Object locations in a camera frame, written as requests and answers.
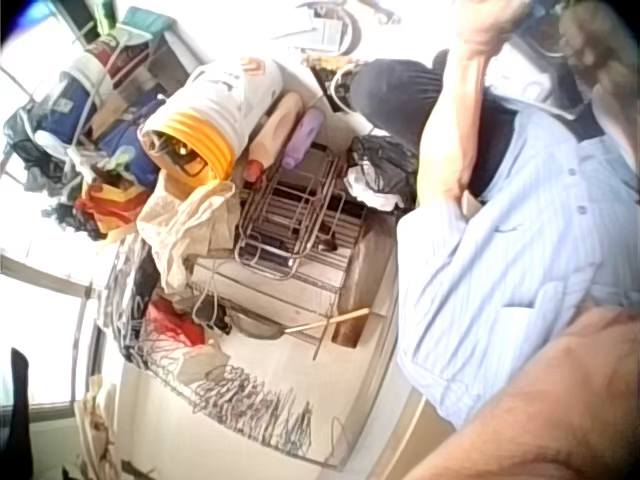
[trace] person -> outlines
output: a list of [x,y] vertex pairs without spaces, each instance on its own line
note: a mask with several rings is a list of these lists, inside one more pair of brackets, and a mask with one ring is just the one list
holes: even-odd
[[[637,166],[591,108],[567,123],[484,94],[527,6],[458,0],[442,77],[376,60],[351,84],[352,106],[419,156],[397,231],[398,362],[456,428],[586,305],[640,307]],[[466,190],[484,205],[471,220]]]
[[640,315],[585,312],[405,480],[640,478]]

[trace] dish rack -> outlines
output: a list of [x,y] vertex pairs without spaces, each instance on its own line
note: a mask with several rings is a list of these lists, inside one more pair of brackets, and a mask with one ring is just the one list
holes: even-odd
[[[324,145],[312,144],[313,151],[324,156],[315,171],[286,170],[278,164],[244,198],[234,253],[245,268],[287,280],[314,247],[337,250],[336,224],[346,197],[335,187],[345,161]],[[336,200],[328,223],[327,207]]]

